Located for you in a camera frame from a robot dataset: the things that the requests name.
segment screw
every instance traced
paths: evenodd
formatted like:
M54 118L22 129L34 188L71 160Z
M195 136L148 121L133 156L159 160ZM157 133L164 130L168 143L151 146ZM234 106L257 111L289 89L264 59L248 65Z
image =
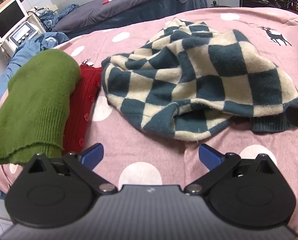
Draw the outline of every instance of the screw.
M116 187L112 185L111 183L103 183L99 186L99 189L103 192L111 192L115 189Z
M187 187L187 191L189 193L198 193L198 192L202 191L202 187L198 184L190 184Z

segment green sweater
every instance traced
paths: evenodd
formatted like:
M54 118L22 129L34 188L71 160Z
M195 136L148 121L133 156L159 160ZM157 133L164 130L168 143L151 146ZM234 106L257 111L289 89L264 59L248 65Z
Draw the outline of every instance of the green sweater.
M36 153L61 157L70 95L80 76L76 61L58 49L39 53L16 72L0 109L0 165L26 163Z

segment black screen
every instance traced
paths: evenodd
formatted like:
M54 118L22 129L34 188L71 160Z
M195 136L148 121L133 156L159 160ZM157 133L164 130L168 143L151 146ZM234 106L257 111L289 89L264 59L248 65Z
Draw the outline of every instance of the black screen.
M6 7L0 13L0 37L7 34L23 17L24 14L16 1Z

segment wall outlet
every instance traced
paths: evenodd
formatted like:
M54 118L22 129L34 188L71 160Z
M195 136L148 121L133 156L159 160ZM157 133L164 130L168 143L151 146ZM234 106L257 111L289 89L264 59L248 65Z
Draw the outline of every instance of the wall outlet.
M210 1L212 6L213 6L213 1L216 1L216 5L219 5L219 0L210 0Z

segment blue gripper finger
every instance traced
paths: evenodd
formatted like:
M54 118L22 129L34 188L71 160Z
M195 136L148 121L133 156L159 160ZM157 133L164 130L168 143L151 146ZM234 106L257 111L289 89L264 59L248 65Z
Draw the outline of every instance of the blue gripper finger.
M78 157L80 162L89 170L93 170L103 159L104 149L101 143L96 143L90 148L81 152Z
M207 144L199 146L199 160L211 171L225 160L225 155Z

